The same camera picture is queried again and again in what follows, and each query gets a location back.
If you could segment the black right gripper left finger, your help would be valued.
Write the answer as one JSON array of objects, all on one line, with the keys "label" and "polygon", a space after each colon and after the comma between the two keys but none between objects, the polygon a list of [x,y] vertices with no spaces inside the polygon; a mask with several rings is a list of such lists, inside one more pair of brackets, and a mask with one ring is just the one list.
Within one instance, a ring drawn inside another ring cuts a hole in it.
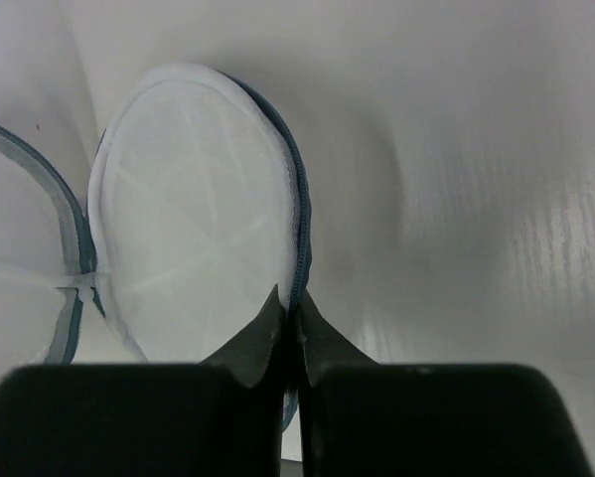
[{"label": "black right gripper left finger", "polygon": [[43,365],[0,383],[0,476],[276,476],[276,293],[198,364]]}]

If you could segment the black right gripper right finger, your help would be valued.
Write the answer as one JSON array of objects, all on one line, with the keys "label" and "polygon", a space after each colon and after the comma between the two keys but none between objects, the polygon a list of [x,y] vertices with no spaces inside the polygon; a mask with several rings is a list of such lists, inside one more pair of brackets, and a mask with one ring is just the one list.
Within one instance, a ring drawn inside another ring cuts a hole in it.
[{"label": "black right gripper right finger", "polygon": [[514,364],[386,365],[310,297],[295,310],[307,476],[589,476],[563,401]]}]

